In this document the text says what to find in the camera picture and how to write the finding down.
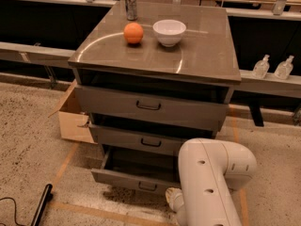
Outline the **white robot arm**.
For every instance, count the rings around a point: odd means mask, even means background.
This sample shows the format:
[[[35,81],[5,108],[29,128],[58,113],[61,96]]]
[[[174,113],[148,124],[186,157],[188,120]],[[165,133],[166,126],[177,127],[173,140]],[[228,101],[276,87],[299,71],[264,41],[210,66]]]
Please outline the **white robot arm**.
[[[166,191],[166,201],[180,226],[242,226],[231,194],[244,187],[257,167],[245,146],[193,138],[178,156],[181,186]]]

